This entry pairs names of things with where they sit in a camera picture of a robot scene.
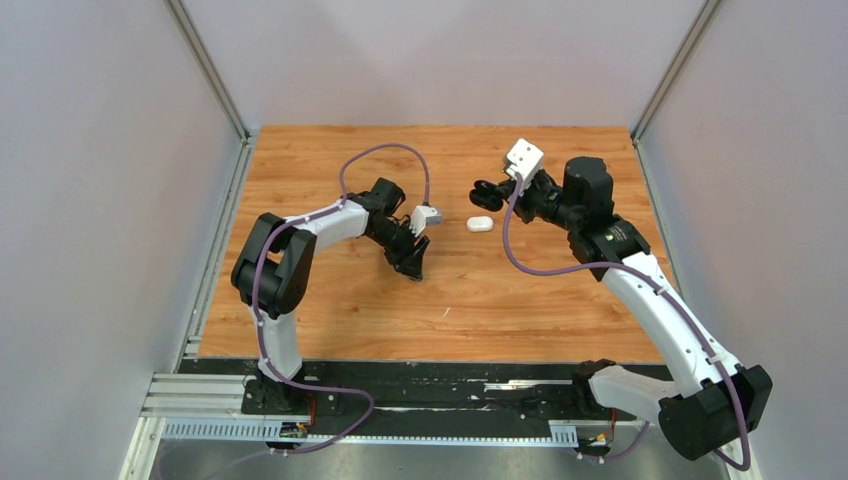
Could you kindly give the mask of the black earbud charging case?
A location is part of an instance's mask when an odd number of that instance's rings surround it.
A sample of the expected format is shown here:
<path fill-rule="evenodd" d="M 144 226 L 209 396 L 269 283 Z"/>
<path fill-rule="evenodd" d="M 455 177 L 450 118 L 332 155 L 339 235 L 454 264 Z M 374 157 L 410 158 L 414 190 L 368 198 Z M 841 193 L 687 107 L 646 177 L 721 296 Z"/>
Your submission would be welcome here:
<path fill-rule="evenodd" d="M 498 184 L 476 180 L 468 197 L 471 203 L 490 212 L 499 212 L 504 205 L 504 199 L 509 197 L 509 181 Z"/>

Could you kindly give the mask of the white earbud charging case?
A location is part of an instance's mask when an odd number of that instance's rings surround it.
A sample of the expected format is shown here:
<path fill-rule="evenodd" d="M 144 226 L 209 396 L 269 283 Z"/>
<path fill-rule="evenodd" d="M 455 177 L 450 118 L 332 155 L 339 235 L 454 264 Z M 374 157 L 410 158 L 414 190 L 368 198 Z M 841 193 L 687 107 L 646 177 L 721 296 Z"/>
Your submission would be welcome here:
<path fill-rule="evenodd" d="M 490 232 L 494 229 L 495 222 L 490 216 L 473 216 L 466 221 L 466 228 L 472 233 Z"/>

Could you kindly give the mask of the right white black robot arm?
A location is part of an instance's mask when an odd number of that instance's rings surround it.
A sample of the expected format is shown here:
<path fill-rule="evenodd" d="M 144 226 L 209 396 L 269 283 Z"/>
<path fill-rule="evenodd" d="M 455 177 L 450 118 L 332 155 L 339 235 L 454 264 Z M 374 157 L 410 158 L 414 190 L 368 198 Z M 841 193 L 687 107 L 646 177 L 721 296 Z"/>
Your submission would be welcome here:
<path fill-rule="evenodd" d="M 528 153 L 504 163 L 512 183 L 506 215 L 566 230 L 579 262 L 573 269 L 591 271 L 623 302 L 671 375 L 661 381 L 607 359 L 588 361 L 570 392 L 575 411 L 589 418 L 607 408 L 627 412 L 658 425 L 686 459 L 714 453 L 736 470 L 749 470 L 749 434 L 764 412 L 771 377 L 760 365 L 743 366 L 685 305 L 638 229 L 615 214 L 614 181 L 604 161 L 569 160 L 562 184 Z"/>

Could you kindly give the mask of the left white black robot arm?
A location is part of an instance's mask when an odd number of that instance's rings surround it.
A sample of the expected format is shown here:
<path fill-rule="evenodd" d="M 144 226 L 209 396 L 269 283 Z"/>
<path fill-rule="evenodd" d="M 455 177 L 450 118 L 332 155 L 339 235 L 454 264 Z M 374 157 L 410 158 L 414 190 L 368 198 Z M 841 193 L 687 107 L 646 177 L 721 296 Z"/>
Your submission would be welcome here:
<path fill-rule="evenodd" d="M 411 280 L 423 278 L 430 240 L 424 230 L 438 225 L 439 209 L 424 202 L 408 216 L 396 211 L 404 191 L 379 178 L 371 189 L 344 194 L 329 206 L 282 218 L 260 215 L 231 272 L 231 283 L 253 318 L 260 349 L 258 368 L 271 380 L 268 400 L 283 413 L 298 411 L 306 386 L 297 379 L 303 367 L 296 332 L 296 310 L 303 300 L 314 258 L 342 241 L 365 237 L 382 248 L 393 270 Z"/>

